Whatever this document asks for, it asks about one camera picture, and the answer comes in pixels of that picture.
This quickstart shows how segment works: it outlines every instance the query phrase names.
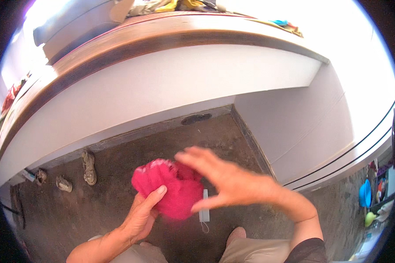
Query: pink towel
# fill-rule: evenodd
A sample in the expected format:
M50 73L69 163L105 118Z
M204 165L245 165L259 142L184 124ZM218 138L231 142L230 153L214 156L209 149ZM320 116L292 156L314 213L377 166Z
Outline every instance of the pink towel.
M155 208L169 218L184 220L192 213L190 209L203 198L202 176L184 164L170 160L157 159L136 168L132 177L133 187L143 197L167 186L167 192Z

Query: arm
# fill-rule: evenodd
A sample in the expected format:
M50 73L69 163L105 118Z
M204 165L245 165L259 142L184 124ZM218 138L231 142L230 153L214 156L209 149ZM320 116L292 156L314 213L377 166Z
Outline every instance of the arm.
M166 192L167 187L161 186L146 199L137 194L121 226L103 237L75 247L66 262L109 262L138 240L147 237L158 216L158 212L153 207Z
M323 240L318 213L313 204L299 193L281 187L270 176L246 171L235 163L219 159L211 150L195 146L176 154L175 159L200 172L219 193L195 203L192 212L203 208L269 203L294 221L291 249L313 237Z

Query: blue container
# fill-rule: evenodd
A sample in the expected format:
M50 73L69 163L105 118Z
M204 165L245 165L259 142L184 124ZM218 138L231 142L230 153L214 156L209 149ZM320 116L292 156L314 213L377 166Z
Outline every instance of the blue container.
M372 191L370 189L370 182L366 179L366 182L360 187L358 192L358 202L360 206L369 208L372 203Z

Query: floor vent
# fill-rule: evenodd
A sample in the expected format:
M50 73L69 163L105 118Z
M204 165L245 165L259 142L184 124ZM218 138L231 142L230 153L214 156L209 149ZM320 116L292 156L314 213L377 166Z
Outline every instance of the floor vent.
M202 120L207 120L207 119L210 119L212 117L212 114L210 114L210 113L208 113L208 114L198 114L198 115L191 115L191 116L188 116L188 117L186 117L186 118L184 118L182 121L181 121L181 124L183 124L183 125L189 125L189 124L192 124L192 123L195 123L195 122L200 122L200 121L202 121Z

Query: fingernail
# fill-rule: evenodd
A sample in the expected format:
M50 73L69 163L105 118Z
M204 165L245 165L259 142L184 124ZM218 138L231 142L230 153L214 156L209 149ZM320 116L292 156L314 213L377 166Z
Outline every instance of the fingernail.
M166 189L166 186L162 185L157 189L157 193L162 194Z

